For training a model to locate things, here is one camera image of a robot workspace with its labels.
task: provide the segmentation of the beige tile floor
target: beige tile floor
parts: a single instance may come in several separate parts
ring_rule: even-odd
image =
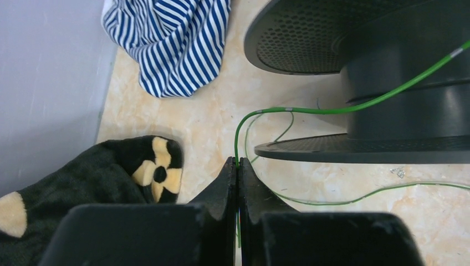
[[[259,70],[246,60],[245,32],[266,2],[232,1],[220,76],[190,99],[160,100],[146,94],[137,82],[137,64],[123,50],[117,53],[98,141],[146,134],[179,140],[185,150],[181,203],[202,191],[226,158],[234,155],[235,128],[245,114],[276,105],[314,108],[317,98],[323,109],[342,106],[336,75],[277,75]],[[260,118],[249,135],[251,157],[254,145],[274,140],[289,122],[289,114]],[[296,114],[285,138],[344,132],[344,127],[342,116]],[[239,147],[244,154],[242,143]],[[348,200],[382,186],[418,180],[470,183],[469,165],[348,165],[260,158],[254,168],[272,189],[317,201]],[[384,192],[343,207],[289,204],[301,211],[391,212],[408,225],[427,265],[470,264],[468,191],[419,186]]]

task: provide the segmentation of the black plush toy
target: black plush toy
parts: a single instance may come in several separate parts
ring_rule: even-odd
[[[60,220],[86,203],[174,203],[182,150],[158,136],[106,141],[0,198],[0,265],[37,265]]]

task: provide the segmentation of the green wire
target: green wire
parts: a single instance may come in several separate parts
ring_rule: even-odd
[[[246,132],[246,134],[245,134],[245,157],[246,157],[248,160],[249,160],[248,153],[247,153],[247,150],[248,150],[248,147],[247,147],[247,145],[248,145],[248,131],[249,131],[249,129],[251,128],[251,126],[253,125],[253,123],[254,123],[256,120],[258,120],[258,118],[260,118],[262,115],[263,115],[263,114],[260,114],[260,115],[258,115],[257,117],[255,117],[255,118],[250,122],[250,124],[249,124],[248,127],[247,127],[247,132]],[[287,131],[290,130],[290,128],[292,127],[292,125],[294,125],[294,114],[292,114],[292,112],[291,112],[290,115],[292,116],[292,119],[290,120],[289,126],[284,130],[284,132],[282,132],[282,133],[274,140],[274,142],[277,142],[281,137],[283,137],[283,136],[287,133]],[[258,158],[259,158],[259,156],[256,156],[256,157],[253,159],[253,161],[250,161],[250,163],[256,162],[256,160],[257,160]]]
[[[454,188],[461,188],[463,190],[469,190],[470,191],[470,186],[468,186],[468,185],[459,185],[459,184],[454,184],[454,183],[437,182],[437,181],[433,181],[433,182],[431,182],[431,181],[418,181],[418,182],[412,182],[412,183],[406,183],[406,184],[401,184],[401,185],[394,185],[394,186],[379,188],[378,190],[374,190],[370,193],[367,193],[366,195],[364,195],[362,197],[352,199],[350,201],[337,201],[337,202],[306,201],[306,200],[303,200],[303,199],[287,197],[287,196],[281,195],[281,194],[279,194],[275,191],[273,191],[273,193],[276,194],[278,197],[283,198],[285,200],[289,200],[289,201],[293,201],[293,202],[301,203],[301,204],[305,204],[305,205],[310,205],[310,206],[341,206],[341,205],[348,205],[348,204],[356,203],[358,201],[361,201],[365,198],[368,198],[372,195],[375,195],[375,194],[383,192],[383,191],[395,190],[397,188],[412,187],[412,186],[419,186],[419,185],[454,187]]]
[[[346,108],[339,108],[339,109],[308,109],[308,108],[285,108],[285,107],[273,107],[269,109],[262,109],[258,111],[254,111],[246,115],[242,121],[238,124],[237,130],[235,131],[235,142],[234,142],[234,148],[235,148],[235,164],[237,168],[239,168],[239,157],[238,157],[238,135],[240,133],[240,130],[243,126],[243,124],[252,116],[254,115],[259,115],[259,114],[266,114],[270,112],[300,112],[304,114],[315,114],[315,115],[329,115],[329,114],[344,114],[347,112],[354,112],[354,111],[359,111],[364,108],[371,107],[375,104],[378,104],[392,96],[397,95],[398,93],[408,89],[409,87],[415,85],[416,83],[420,82],[421,80],[425,79],[432,73],[436,72],[439,68],[447,64],[449,61],[451,61],[454,57],[457,55],[461,54],[464,50],[468,49],[470,47],[470,40],[465,42],[460,48],[454,50],[452,53],[449,55],[445,56],[441,60],[439,60],[436,64],[428,68],[426,71],[423,73],[419,74],[418,76],[414,77],[413,79],[409,80],[408,82],[400,85],[398,88],[389,91],[388,93],[381,95],[375,99],[372,99],[370,101],[367,101],[365,103],[355,105],[355,106],[350,106]]]
[[[287,127],[286,130],[284,130],[284,132],[282,132],[282,134],[276,138],[276,141],[278,141],[285,133],[287,133],[287,131],[289,131],[289,129],[292,127],[292,125],[294,124],[294,115],[291,113],[292,115],[292,119],[290,121],[290,125]],[[253,119],[253,121],[249,124],[248,128],[247,128],[247,131],[246,131],[246,134],[245,134],[245,157],[249,160],[249,157],[248,157],[248,152],[247,152],[247,140],[248,140],[248,133],[249,133],[249,129],[250,127],[253,125],[253,123],[260,117],[261,115],[257,116],[255,119]],[[258,158],[259,156],[255,157],[253,160],[250,161],[250,163],[254,163],[255,160]],[[394,189],[397,189],[397,188],[404,188],[404,187],[411,187],[411,186],[418,186],[418,185],[425,185],[425,186],[445,186],[445,187],[455,187],[455,188],[461,188],[461,189],[464,189],[464,190],[470,190],[470,186],[468,185],[459,185],[459,184],[455,184],[455,183],[449,183],[449,182],[438,182],[438,181],[418,181],[418,182],[411,182],[411,183],[406,183],[406,184],[400,184],[400,185],[393,185],[393,186],[387,186],[387,187],[383,187],[383,188],[379,188],[377,190],[374,190],[362,197],[359,197],[359,198],[356,198],[356,199],[352,199],[350,201],[337,201],[337,202],[317,202],[317,201],[306,201],[306,200],[303,200],[303,199],[297,199],[297,198],[291,198],[291,197],[288,197],[288,196],[285,196],[285,195],[282,195],[272,189],[270,189],[269,187],[269,190],[271,190],[274,194],[276,194],[278,197],[280,198],[283,198],[285,200],[289,200],[289,201],[292,201],[292,202],[296,202],[296,203],[301,203],[301,204],[305,204],[305,205],[310,205],[310,206],[341,206],[341,205],[348,205],[348,204],[352,204],[352,203],[356,203],[358,201],[361,201],[365,198],[368,198],[374,194],[377,194],[377,193],[380,193],[380,192],[383,192],[383,191],[387,191],[387,190],[394,190]]]
[[[262,110],[258,110],[258,111],[254,111],[254,112],[251,112],[249,113],[248,115],[246,115],[242,121],[240,121],[240,123],[238,124],[237,126],[237,130],[235,131],[235,142],[234,142],[234,149],[235,149],[235,164],[236,164],[236,167],[239,168],[239,157],[238,157],[238,135],[240,133],[240,130],[243,126],[243,124],[252,116],[254,115],[258,115],[255,119],[253,119],[253,121],[251,121],[251,123],[248,125],[248,128],[247,128],[247,132],[245,134],[245,145],[244,145],[244,148],[245,148],[245,154],[246,154],[246,157],[247,159],[248,158],[248,154],[247,154],[247,140],[248,140],[248,131],[249,129],[251,128],[251,126],[253,125],[253,123],[258,119],[260,118],[263,114],[267,114],[267,113],[271,113],[271,112],[290,112],[291,116],[292,116],[292,120],[290,122],[290,125],[287,127],[286,130],[284,130],[284,132],[279,136],[277,137],[274,142],[278,141],[282,136],[284,136],[284,134],[287,133],[287,131],[289,131],[289,129],[292,127],[292,125],[294,124],[294,115],[292,114],[293,112],[299,112],[299,113],[304,113],[304,114],[317,114],[317,115],[329,115],[329,114],[344,114],[344,113],[347,113],[347,112],[354,112],[354,111],[359,111],[359,110],[362,110],[362,109],[365,109],[365,108],[368,108],[368,107],[371,107],[375,104],[378,104],[382,101],[385,101],[386,99],[390,98],[390,97],[393,97],[395,95],[397,95],[398,93],[414,86],[415,84],[417,84],[418,82],[420,82],[421,80],[425,79],[426,77],[430,76],[431,74],[433,74],[434,72],[436,72],[439,68],[443,67],[445,64],[447,64],[448,62],[450,62],[454,57],[458,56],[459,54],[461,54],[464,50],[470,48],[470,40],[466,41],[461,47],[457,48],[456,50],[454,50],[453,52],[451,52],[449,55],[445,56],[444,58],[442,58],[441,60],[439,60],[436,64],[434,64],[433,66],[431,66],[430,68],[428,68],[427,70],[425,70],[423,73],[419,74],[418,76],[414,77],[413,79],[409,80],[408,82],[400,85],[398,88],[394,89],[394,90],[391,90],[389,91],[388,93],[384,94],[384,95],[381,95],[375,99],[372,99],[370,101],[367,101],[365,103],[362,103],[362,104],[359,104],[359,105],[355,105],[355,106],[350,106],[350,107],[346,107],[346,108],[339,108],[339,109],[326,109],[326,110],[320,110],[319,108],[318,109],[308,109],[308,108],[285,108],[285,107],[273,107],[273,108],[269,108],[269,109],[262,109]],[[258,159],[259,156],[256,156],[253,161],[251,161],[251,163],[255,162],[257,159]],[[428,185],[428,186],[446,186],[446,187],[455,187],[455,188],[461,188],[461,189],[464,189],[464,190],[469,190],[470,191],[470,186],[467,186],[467,185],[457,185],[457,184],[452,184],[452,183],[445,183],[445,182],[414,182],[414,183],[407,183],[407,184],[403,184],[403,185],[395,185],[395,186],[388,186],[388,187],[383,187],[383,188],[379,188],[378,190],[374,190],[362,197],[359,197],[359,198],[356,198],[356,199],[353,199],[351,201],[339,201],[339,202],[314,202],[314,201],[305,201],[305,200],[302,200],[302,199],[296,199],[296,198],[291,198],[291,197],[287,197],[287,196],[284,196],[284,195],[281,195],[273,190],[271,190],[269,187],[269,189],[274,193],[276,194],[278,197],[280,198],[283,198],[285,200],[289,200],[289,201],[292,201],[292,202],[296,202],[296,203],[301,203],[301,204],[306,204],[306,205],[310,205],[310,206],[341,206],[341,205],[347,205],[347,204],[352,204],[352,203],[355,203],[355,202],[358,202],[358,201],[361,201],[367,197],[370,197],[374,194],[377,194],[377,193],[380,193],[380,192],[383,192],[383,191],[387,191],[387,190],[393,190],[393,189],[397,189],[397,188],[404,188],[404,187],[411,187],[411,186],[418,186],[418,185]],[[238,248],[241,247],[241,233],[240,233],[240,220],[239,220],[239,211],[237,212],[237,238],[238,238]]]

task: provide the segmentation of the blue and white striped fabric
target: blue and white striped fabric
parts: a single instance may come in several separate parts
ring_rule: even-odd
[[[148,93],[189,97],[217,77],[230,0],[108,1],[104,29],[139,63]]]

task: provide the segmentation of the black fabric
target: black fabric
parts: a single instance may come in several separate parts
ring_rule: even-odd
[[[151,186],[142,187],[131,178],[144,160],[158,160],[152,149],[154,138],[144,136],[97,144],[57,172],[18,191],[27,214],[27,229],[20,238],[0,229],[0,265],[37,265],[61,219],[75,206],[155,202]],[[179,144],[168,143],[173,150],[170,153],[179,152],[179,157],[172,160],[182,160]],[[176,202],[177,194],[165,190],[161,199],[166,203]]]
[[[169,140],[166,144],[166,148],[172,158],[168,169],[183,168],[183,152],[178,142]]]
[[[161,183],[166,179],[166,170],[163,166],[158,167],[154,172],[154,181]]]

